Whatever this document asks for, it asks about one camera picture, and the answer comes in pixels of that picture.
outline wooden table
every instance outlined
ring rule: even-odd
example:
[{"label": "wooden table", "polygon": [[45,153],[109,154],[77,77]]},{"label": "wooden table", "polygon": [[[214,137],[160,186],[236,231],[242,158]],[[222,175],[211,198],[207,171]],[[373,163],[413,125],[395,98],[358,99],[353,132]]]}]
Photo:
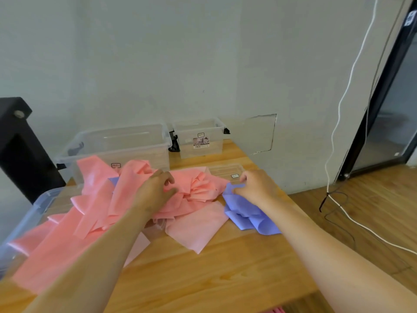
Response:
[{"label": "wooden table", "polygon": [[[171,169],[228,163],[257,168],[231,140],[219,155],[181,159],[170,153]],[[229,220],[199,255],[164,233],[150,240],[123,270],[106,313],[259,313],[317,291],[283,235],[240,231]],[[0,281],[0,312],[21,312],[33,298],[9,279]]]}]

